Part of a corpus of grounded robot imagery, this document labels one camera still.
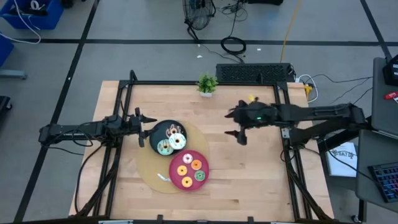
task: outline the desk fan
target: desk fan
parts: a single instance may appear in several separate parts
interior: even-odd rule
[[[199,40],[195,30],[202,30],[210,18],[216,14],[216,6],[213,0],[182,0],[185,22],[188,25],[188,33],[196,41]]]

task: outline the potted plant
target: potted plant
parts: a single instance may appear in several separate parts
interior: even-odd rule
[[[206,75],[201,75],[199,77],[198,91],[200,92],[201,96],[211,97],[212,93],[216,91],[217,84],[217,78],[209,73],[206,73]]]

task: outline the black plate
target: black plate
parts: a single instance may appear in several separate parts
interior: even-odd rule
[[[188,141],[187,131],[185,130],[184,126],[182,126],[181,123],[174,121],[174,120],[161,121],[155,125],[154,128],[157,128],[157,130],[154,133],[152,133],[149,137],[150,146],[156,153],[160,154],[157,151],[157,144],[161,140],[168,139],[168,137],[166,136],[166,130],[169,129],[169,127],[171,127],[172,124],[174,124],[175,126],[181,127],[181,134],[184,135],[185,139]],[[183,148],[180,150],[174,150],[171,153],[171,155],[176,154],[176,153],[180,152],[181,150],[183,150]]]

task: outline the wooden table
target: wooden table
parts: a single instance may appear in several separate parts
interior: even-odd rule
[[[302,84],[289,83],[288,87],[292,104],[308,106]],[[118,82],[103,82],[95,121],[113,113],[117,89]],[[265,103],[274,103],[273,88],[218,86],[212,98],[202,98],[196,89],[193,85],[134,85],[129,108],[130,113],[140,107],[141,112],[151,118],[186,120],[198,127],[210,146],[208,182],[199,191],[190,193],[162,194],[152,190],[136,170],[137,136],[126,136],[111,218],[154,220],[157,215],[163,215],[165,220],[247,221],[248,217],[254,217],[258,222],[294,221],[286,168],[279,159],[282,151],[279,128],[248,130],[247,146],[239,145],[234,137],[224,134],[224,131],[237,128],[232,119],[224,118],[228,109],[237,105],[238,100],[248,101],[249,95],[258,96]],[[311,122],[300,125],[308,127]],[[85,158],[94,148],[86,149]],[[314,141],[310,141],[307,148],[318,150]],[[301,155],[308,191],[325,213],[333,217],[319,156],[304,150]],[[104,150],[100,150],[83,170],[78,198],[80,208],[97,188],[103,156]],[[300,216],[305,217],[301,193],[296,191]],[[107,196],[105,190],[99,214],[104,213]],[[75,213],[73,206],[70,213]]]

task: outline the black keyboard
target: black keyboard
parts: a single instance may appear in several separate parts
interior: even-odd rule
[[[368,167],[385,202],[398,202],[398,162]]]
[[[294,82],[289,63],[217,64],[216,76],[224,82],[258,82],[259,75],[267,82]]]

